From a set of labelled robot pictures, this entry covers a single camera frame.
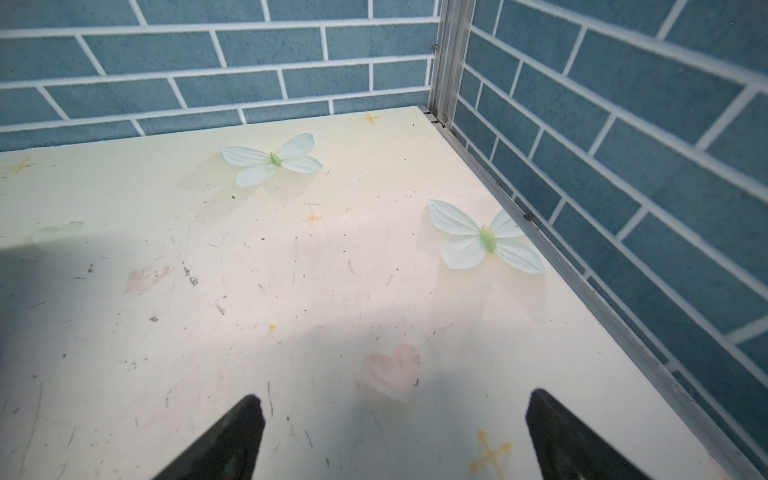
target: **pink heart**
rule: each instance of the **pink heart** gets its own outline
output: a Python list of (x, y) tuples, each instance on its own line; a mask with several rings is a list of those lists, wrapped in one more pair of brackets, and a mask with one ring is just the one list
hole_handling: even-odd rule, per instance
[(395, 347), (392, 355), (371, 353), (362, 360), (362, 380), (391, 399), (408, 402), (419, 385), (419, 352), (410, 343)]

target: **cream tabletop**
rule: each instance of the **cream tabletop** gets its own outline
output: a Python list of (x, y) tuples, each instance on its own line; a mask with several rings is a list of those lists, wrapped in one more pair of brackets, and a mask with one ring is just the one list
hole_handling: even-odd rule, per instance
[(656, 480), (721, 478), (418, 108), (0, 169), (0, 478), (149, 479), (255, 393), (254, 478), (536, 479), (537, 387)]

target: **white butterfly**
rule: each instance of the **white butterfly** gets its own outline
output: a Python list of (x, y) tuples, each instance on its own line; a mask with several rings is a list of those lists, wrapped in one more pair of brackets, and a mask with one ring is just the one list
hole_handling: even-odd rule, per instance
[(312, 134), (299, 134), (280, 147), (276, 153), (265, 154), (262, 151), (246, 147), (227, 147), (221, 150), (224, 160), (236, 167), (246, 169), (237, 174), (235, 181), (241, 187), (255, 187), (272, 177), (279, 167), (311, 174), (323, 168), (316, 158), (306, 155), (315, 146)]
[(430, 200), (427, 208), (432, 225), (459, 235), (444, 243), (441, 249), (442, 259), (449, 269), (472, 268), (482, 262), (486, 253), (496, 253), (518, 270), (544, 272), (544, 264), (536, 252), (512, 240), (513, 237), (521, 237), (523, 232), (507, 212), (498, 212), (490, 227), (478, 227), (467, 214), (447, 202)]

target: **brick pattern wall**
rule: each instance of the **brick pattern wall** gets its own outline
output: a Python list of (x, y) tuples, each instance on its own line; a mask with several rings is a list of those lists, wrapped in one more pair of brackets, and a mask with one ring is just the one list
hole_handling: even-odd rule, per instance
[(8, 0), (0, 151), (426, 104), (439, 0)]
[(768, 7), (478, 0), (454, 133), (768, 476)]

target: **metal corner post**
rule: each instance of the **metal corner post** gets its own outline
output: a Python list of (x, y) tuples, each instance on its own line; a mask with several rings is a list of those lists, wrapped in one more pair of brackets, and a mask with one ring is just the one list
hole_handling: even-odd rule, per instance
[(427, 106), (438, 122), (448, 129), (453, 125), (474, 12), (475, 0), (443, 0)]

